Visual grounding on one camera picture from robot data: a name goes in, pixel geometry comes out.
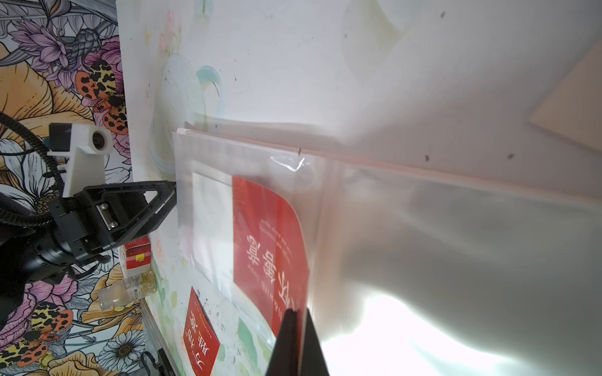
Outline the pink photo album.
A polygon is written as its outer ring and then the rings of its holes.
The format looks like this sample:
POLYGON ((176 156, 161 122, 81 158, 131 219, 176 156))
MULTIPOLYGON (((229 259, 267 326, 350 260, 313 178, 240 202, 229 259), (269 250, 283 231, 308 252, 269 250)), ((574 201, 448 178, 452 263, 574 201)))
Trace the pink photo album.
POLYGON ((298 216, 330 374, 599 375, 601 203, 190 129, 180 249, 270 349, 233 281, 232 178, 298 216))

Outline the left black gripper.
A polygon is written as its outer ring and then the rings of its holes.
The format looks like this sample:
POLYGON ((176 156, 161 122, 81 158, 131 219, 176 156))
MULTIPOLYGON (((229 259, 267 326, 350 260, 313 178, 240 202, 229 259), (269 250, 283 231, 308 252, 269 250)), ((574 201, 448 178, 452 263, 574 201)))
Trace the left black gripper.
POLYGON ((123 246, 160 227, 177 204, 177 185, 167 180, 88 186, 75 198, 50 202, 52 222, 21 242, 18 276, 26 282, 88 277, 123 246))

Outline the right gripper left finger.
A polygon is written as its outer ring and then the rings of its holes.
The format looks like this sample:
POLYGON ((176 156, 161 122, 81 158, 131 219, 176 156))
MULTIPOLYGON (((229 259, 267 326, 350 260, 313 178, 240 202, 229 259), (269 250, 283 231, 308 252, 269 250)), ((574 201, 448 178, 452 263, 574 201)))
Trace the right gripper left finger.
POLYGON ((298 374, 299 346, 297 335, 298 313, 287 309, 277 335, 266 376, 296 376, 298 374))

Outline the red landscape greeting card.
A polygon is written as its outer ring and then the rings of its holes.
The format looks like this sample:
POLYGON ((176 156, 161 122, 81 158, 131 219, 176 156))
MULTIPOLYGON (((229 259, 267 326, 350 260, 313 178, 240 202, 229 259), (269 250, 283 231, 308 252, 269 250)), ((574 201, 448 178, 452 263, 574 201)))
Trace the red landscape greeting card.
POLYGON ((285 311, 304 311, 309 268, 293 207, 274 191, 232 178, 233 281, 259 310, 274 335, 285 311))

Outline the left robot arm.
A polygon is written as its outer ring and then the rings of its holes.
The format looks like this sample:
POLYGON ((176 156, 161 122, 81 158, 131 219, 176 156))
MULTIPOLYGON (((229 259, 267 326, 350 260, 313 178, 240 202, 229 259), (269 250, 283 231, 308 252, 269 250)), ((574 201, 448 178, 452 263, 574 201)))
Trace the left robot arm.
POLYGON ((1 324, 22 304, 26 285, 58 284, 72 266, 149 235, 177 204, 177 185, 147 181, 88 186, 58 197, 42 215, 18 213, 1 197, 1 324))

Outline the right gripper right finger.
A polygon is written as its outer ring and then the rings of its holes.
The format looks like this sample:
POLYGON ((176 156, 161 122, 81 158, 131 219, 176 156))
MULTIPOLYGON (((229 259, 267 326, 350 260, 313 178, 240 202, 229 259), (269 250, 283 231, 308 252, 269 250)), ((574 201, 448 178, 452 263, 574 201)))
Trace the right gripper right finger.
POLYGON ((301 376, 329 376, 321 344, 309 310, 306 310, 303 349, 299 362, 301 376))

